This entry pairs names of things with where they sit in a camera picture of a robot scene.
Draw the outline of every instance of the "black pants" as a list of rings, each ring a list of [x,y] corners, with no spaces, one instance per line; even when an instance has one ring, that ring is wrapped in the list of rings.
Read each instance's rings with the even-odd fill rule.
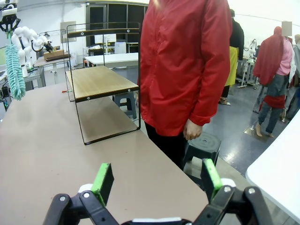
[[[161,136],[156,133],[154,127],[145,123],[148,137],[152,140],[159,149],[165,153],[169,159],[171,159],[180,169],[183,170],[182,160],[185,154],[185,146],[187,140],[183,134],[180,133],[178,136]]]
[[[222,97],[224,97],[224,98],[228,97],[229,88],[230,88],[230,85],[225,86],[225,87],[223,88]]]

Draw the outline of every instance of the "jacket cuff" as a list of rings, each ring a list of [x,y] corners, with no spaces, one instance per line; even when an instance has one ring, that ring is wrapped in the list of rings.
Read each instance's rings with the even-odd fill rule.
[[[210,123],[210,117],[207,116],[198,116],[192,113],[189,117],[190,121],[199,126],[203,126],[206,123]]]

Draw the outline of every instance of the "pink shirt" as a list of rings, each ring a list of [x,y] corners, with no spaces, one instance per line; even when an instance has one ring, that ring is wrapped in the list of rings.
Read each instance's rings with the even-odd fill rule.
[[[292,61],[293,49],[291,42],[283,37],[283,55],[280,63],[280,67],[277,70],[277,74],[285,76],[291,71],[291,61]]]

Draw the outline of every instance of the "jacket sleeve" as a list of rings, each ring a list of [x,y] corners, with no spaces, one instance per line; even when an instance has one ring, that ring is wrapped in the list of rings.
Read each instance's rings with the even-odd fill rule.
[[[230,73],[229,39],[232,19],[227,0],[208,0],[201,26],[204,70],[199,98],[189,119],[203,126],[217,113],[218,102]]]
[[[244,44],[245,44],[245,36],[244,36],[244,31],[242,27],[239,25],[240,31],[239,31],[239,60],[243,60],[243,55],[244,55]]]

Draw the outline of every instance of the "red hood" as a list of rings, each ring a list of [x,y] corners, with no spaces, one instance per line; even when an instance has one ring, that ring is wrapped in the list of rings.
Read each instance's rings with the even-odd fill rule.
[[[259,49],[259,54],[253,74],[260,78],[262,85],[267,85],[273,80],[283,55],[283,38],[281,27],[274,29],[274,35],[264,40]]]

